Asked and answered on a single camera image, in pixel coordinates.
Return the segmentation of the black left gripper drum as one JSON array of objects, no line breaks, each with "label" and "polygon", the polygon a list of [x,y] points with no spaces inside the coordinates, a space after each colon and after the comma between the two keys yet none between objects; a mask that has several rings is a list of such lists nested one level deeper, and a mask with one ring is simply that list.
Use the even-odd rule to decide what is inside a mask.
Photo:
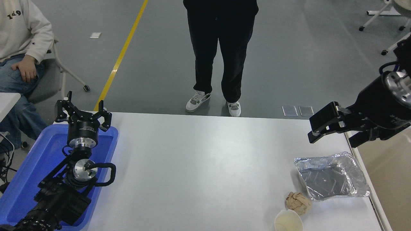
[{"label": "black left gripper drum", "polygon": [[69,117],[68,125],[67,141],[72,141],[77,138],[90,138],[98,141],[98,128],[100,126],[98,120],[82,121],[78,120],[76,115],[73,115]]}]

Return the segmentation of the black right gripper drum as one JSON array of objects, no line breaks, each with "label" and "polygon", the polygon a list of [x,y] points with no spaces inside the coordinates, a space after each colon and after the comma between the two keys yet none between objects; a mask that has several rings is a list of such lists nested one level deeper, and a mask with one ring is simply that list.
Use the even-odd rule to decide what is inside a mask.
[{"label": "black right gripper drum", "polygon": [[410,126],[410,77],[382,74],[348,108],[362,118],[364,131],[379,128],[379,139],[388,140]]}]

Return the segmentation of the person's hand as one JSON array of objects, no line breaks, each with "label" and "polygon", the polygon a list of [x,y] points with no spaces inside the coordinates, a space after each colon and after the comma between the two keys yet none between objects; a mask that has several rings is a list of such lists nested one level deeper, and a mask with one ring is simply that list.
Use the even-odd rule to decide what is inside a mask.
[{"label": "person's hand", "polygon": [[24,55],[22,61],[19,61],[12,65],[12,70],[15,71],[19,69],[22,81],[25,83],[30,83],[37,76],[35,67],[36,62],[37,60],[34,57],[30,55]]}]

